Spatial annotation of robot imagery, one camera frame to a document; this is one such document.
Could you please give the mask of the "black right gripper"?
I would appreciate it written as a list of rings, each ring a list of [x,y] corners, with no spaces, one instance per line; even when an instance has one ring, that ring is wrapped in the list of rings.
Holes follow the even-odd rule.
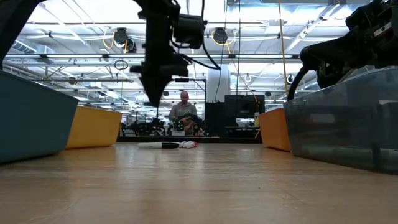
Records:
[[[398,0],[372,0],[346,18],[349,32],[310,46],[334,70],[398,66]]]

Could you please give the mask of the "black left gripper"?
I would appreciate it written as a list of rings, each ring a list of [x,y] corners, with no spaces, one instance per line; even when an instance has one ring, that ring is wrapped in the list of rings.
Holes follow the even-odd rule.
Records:
[[[142,47],[145,50],[141,65],[132,65],[130,72],[140,73],[140,81],[149,102],[159,106],[163,91],[172,75],[188,76],[187,64],[176,56],[170,45],[171,20],[167,14],[142,10],[138,13],[146,20],[146,36]]]

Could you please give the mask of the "black cap short marker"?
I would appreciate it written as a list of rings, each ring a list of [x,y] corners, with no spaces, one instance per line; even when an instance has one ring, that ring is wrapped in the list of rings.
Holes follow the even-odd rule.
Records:
[[[180,144],[177,142],[142,142],[137,146],[141,149],[176,149],[180,147]]]

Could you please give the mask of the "person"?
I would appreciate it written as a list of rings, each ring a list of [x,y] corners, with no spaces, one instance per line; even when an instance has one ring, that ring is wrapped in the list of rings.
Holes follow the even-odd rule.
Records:
[[[197,115],[197,108],[195,105],[188,102],[189,94],[187,91],[182,91],[180,93],[180,102],[170,110],[169,120],[172,122],[181,121],[183,123],[184,131],[186,135],[193,134],[193,126],[194,122],[192,120],[188,120],[186,115],[192,114]]]

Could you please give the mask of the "black desk lamp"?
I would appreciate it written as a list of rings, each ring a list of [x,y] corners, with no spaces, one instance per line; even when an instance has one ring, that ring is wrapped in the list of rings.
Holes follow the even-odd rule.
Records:
[[[319,59],[318,57],[312,55],[310,53],[310,46],[302,49],[300,53],[300,59],[302,61],[302,68],[299,70],[290,86],[287,95],[288,101],[294,99],[299,83],[310,70],[316,71],[317,83],[321,89],[337,84],[351,70],[354,70],[334,70],[333,68],[329,67],[323,61],[323,59]]]

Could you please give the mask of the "white pillar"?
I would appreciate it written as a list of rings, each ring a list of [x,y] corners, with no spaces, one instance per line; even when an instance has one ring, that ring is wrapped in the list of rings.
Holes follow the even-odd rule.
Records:
[[[224,102],[226,95],[230,94],[231,72],[228,65],[221,65],[221,70],[208,69],[206,76],[206,100]]]

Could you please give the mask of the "long ceiling light bar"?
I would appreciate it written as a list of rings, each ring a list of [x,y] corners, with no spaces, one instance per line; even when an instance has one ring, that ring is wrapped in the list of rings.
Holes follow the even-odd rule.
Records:
[[[144,54],[7,54],[4,58],[128,58],[143,59]],[[233,59],[282,59],[283,55],[278,54],[210,54],[211,58],[233,58]]]

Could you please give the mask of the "yellow plastic bin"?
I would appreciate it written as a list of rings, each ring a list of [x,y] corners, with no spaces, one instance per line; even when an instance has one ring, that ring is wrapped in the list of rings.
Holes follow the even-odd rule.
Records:
[[[116,143],[122,114],[78,106],[65,149],[108,147]]]

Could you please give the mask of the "grey translucent plastic bin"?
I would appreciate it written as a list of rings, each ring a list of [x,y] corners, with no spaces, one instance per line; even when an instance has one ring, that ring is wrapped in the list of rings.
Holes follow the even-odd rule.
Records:
[[[293,155],[398,174],[398,68],[294,98],[284,113]]]

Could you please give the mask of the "black cabinet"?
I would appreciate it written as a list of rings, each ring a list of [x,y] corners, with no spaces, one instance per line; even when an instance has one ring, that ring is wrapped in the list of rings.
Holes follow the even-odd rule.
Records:
[[[254,138],[256,117],[265,112],[262,95],[226,95],[224,102],[205,104],[205,132],[220,138]]]

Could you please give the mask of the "orange plastic bin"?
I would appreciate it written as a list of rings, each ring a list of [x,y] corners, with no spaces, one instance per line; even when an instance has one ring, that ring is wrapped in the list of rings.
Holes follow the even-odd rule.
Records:
[[[290,152],[289,136],[283,108],[259,115],[262,143],[265,147]]]

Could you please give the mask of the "teal plastic bin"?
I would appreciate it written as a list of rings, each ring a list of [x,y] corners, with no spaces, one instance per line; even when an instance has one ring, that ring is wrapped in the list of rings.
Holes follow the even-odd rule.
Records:
[[[0,164],[65,149],[78,100],[0,70]]]

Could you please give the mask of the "black background rig frame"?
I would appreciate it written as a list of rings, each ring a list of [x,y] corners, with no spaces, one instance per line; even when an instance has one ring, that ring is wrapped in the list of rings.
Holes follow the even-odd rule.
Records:
[[[194,136],[202,136],[204,132],[204,115],[206,104],[206,79],[205,78],[173,78],[165,87],[160,99],[160,104],[156,108],[156,118],[165,125],[165,134],[171,135],[174,131],[184,131],[181,121],[172,122],[169,120],[169,113],[173,105],[180,102],[180,93],[187,91],[189,94],[188,102],[195,105],[197,115],[187,114],[188,120],[194,122]]]

